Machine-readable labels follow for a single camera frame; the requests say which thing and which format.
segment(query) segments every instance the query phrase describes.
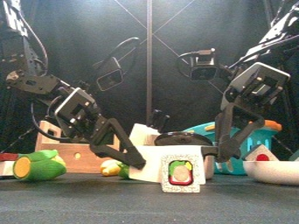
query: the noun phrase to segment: black table surface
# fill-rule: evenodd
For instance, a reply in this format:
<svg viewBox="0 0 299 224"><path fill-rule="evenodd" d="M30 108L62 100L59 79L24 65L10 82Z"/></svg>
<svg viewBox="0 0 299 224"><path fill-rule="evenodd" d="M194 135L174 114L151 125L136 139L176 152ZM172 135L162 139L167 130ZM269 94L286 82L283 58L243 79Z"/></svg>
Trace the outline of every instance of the black table surface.
<svg viewBox="0 0 299 224"><path fill-rule="evenodd" d="M299 187L231 175L196 193L99 174L2 179L0 223L299 223Z"/></svg>

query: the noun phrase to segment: metal pole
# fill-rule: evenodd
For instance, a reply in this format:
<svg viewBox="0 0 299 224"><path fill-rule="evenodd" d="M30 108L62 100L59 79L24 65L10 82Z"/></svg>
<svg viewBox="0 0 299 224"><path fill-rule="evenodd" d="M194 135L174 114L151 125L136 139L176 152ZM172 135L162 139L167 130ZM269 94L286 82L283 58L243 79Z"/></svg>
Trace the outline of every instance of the metal pole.
<svg viewBox="0 0 299 224"><path fill-rule="evenodd" d="M146 122L152 114L152 0L147 0L147 87L146 87Z"/></svg>

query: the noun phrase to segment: green toy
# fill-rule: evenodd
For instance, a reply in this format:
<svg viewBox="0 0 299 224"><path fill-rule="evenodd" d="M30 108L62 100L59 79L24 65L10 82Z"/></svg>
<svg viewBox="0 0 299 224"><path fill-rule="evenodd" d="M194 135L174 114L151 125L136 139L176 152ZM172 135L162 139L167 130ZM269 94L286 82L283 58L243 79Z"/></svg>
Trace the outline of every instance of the green toy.
<svg viewBox="0 0 299 224"><path fill-rule="evenodd" d="M50 180L66 172L66 163L56 150L40 150L31 154L20 154L14 163L14 175L23 180Z"/></svg>

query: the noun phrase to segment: wooden box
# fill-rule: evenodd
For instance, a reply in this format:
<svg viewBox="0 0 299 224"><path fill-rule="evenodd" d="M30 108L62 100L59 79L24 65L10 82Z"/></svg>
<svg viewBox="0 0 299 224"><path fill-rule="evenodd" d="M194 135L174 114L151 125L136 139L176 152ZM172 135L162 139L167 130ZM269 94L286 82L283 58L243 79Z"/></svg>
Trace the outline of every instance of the wooden box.
<svg viewBox="0 0 299 224"><path fill-rule="evenodd" d="M47 133L54 133L56 137L62 136L62 129L50 122L42 121L40 128ZM114 149L119 149L119 140L115 136ZM42 133L38 135L35 151L58 150L60 157L67 164L67 172L99 173L102 163L111 159L110 157L98 157L90 150L90 145L84 143L60 143L50 139Z"/></svg>

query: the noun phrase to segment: cable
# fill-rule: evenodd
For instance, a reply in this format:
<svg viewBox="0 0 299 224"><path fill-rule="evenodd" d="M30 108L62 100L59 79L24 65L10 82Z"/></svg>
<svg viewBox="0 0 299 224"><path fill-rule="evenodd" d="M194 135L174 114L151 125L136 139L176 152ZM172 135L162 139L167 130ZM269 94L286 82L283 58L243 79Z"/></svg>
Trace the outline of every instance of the cable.
<svg viewBox="0 0 299 224"><path fill-rule="evenodd" d="M44 73L43 73L43 75L42 76L44 76L47 73L48 73L48 55L47 55L47 52L46 52L46 48L44 48L44 46L43 46L43 42L40 41L40 39L39 39L39 37L36 36L36 34L35 34L35 32L34 32L34 29L32 29L32 27L28 25L28 23L26 22L26 20L24 20L24 16L23 16L23 14L22 14L22 12L18 10L18 14L19 14L19 16L20 16L20 19L23 20L23 23L24 23L24 25L26 25L26 27L27 27L27 29L30 30L30 32L31 32L31 34L34 35L34 37L35 37L35 40L36 40L36 42L38 42L38 44L39 44L39 46L40 46L40 48L42 48L42 54L43 54L43 64L44 64Z"/></svg>
<svg viewBox="0 0 299 224"><path fill-rule="evenodd" d="M126 41L123 41L123 42L116 46L116 48L114 49L114 51L110 53L110 55L106 57L106 59L100 62L100 65L99 65L98 70L100 70L102 67L108 63L110 59L114 57L114 55L118 53L118 51L119 51L123 47L126 47L126 46L128 46L128 45L131 45L131 44L135 44L135 47L134 47L134 49L132 49L132 51L135 52L135 56L134 56L132 64L131 64L130 68L127 69L127 71L123 73L123 75L126 75L128 72L131 72L131 70L132 70L132 68L134 68L134 66L135 66L135 64L136 64L136 49L138 49L138 47L139 47L139 45L140 45L140 40L139 40L139 38L136 38L136 37L127 39Z"/></svg>
<svg viewBox="0 0 299 224"><path fill-rule="evenodd" d="M176 58L176 61L175 61L175 66L176 66L176 69L179 71L179 73L186 76L187 78L190 78L190 75L186 74L183 71L182 71L182 67L180 67L180 61L186 58L186 57L191 57L191 56L196 56L199 55L198 52L187 52L184 54L182 54L178 58Z"/></svg>
<svg viewBox="0 0 299 224"><path fill-rule="evenodd" d="M35 120L35 116L34 116L34 102L31 103L31 113L32 113L32 125L34 127L38 129L38 131L44 135L47 136L50 139L52 140L56 140L56 141L60 141L60 142L68 142L71 139L68 137L56 137L56 136L52 136L50 135L47 132L44 132Z"/></svg>

